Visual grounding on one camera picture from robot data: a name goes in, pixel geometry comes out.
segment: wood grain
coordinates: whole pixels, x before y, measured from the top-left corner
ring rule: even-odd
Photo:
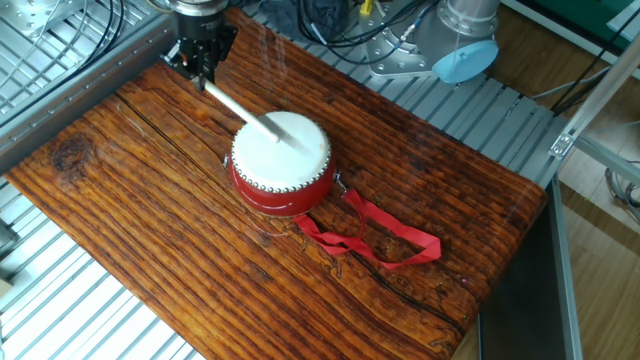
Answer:
[[[337,258],[290,219],[236,197],[221,166],[241,126],[154,65],[6,174],[208,358],[448,359],[544,191],[230,12],[239,35],[217,85],[249,111],[295,111],[327,132],[345,183],[442,240],[438,261],[394,271]],[[321,228],[355,234],[330,196]],[[369,224],[388,260],[417,249]]]

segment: metal plate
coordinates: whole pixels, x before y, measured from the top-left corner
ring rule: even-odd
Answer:
[[[14,29],[29,37],[37,37],[42,27],[47,29],[57,25],[73,12],[82,9],[84,0],[2,0],[0,18],[5,19]]]

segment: metal grate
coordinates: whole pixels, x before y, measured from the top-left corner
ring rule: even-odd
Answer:
[[[40,92],[55,85],[54,80],[62,80],[61,78],[72,74],[94,50],[106,28],[109,2],[87,0],[87,4],[84,23],[84,9],[81,9],[47,30],[36,43],[33,52],[0,88],[0,127],[6,125],[15,111],[28,106],[29,100],[35,101]],[[119,18],[120,7],[117,2],[114,4],[114,12]],[[150,14],[151,10],[143,2],[125,1],[123,36]],[[109,38],[113,33],[114,30],[111,29]],[[0,38],[0,80],[4,80],[19,59],[29,51],[35,39],[12,28],[4,18],[0,18],[0,34],[3,35]]]
[[[97,5],[101,11],[106,9],[105,3]],[[245,8],[245,12],[269,26],[266,17],[257,13],[257,5]],[[141,10],[140,16],[130,14],[129,24],[144,14]],[[101,34],[100,26],[104,29],[104,22],[99,20],[105,20],[104,16],[91,15],[92,25],[86,29],[87,44],[95,44]],[[78,24],[80,16],[77,13],[61,24],[67,26],[66,36],[72,34],[73,24]],[[549,110],[491,78],[479,76],[459,85],[445,84],[435,77],[380,79],[372,77],[368,67],[340,61],[322,46],[298,45],[543,187],[559,166],[547,150],[564,120],[554,119]],[[65,45],[60,41],[55,46],[59,51]],[[56,63],[62,73],[81,61],[82,54],[86,56],[87,48],[80,44],[77,47],[77,52],[60,57],[62,64]],[[364,59],[362,47],[343,51],[352,59]],[[24,71],[37,72],[29,69],[25,67]],[[35,79],[37,84],[32,85],[40,88],[50,83],[42,76],[30,79]],[[26,197],[0,178],[0,225],[3,223],[14,233],[13,241],[0,248],[0,276],[14,285],[0,299],[7,359],[202,358]]]

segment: red drum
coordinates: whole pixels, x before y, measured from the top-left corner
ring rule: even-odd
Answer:
[[[245,124],[233,140],[231,181],[240,197],[264,214],[303,214],[329,193],[336,167],[331,146],[320,126],[302,115],[266,116],[295,140],[273,142]]]

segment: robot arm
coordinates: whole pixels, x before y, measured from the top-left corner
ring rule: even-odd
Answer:
[[[176,72],[192,80],[198,91],[215,83],[215,69],[224,61],[238,29],[224,17],[227,0],[170,0],[178,40],[164,55]]]

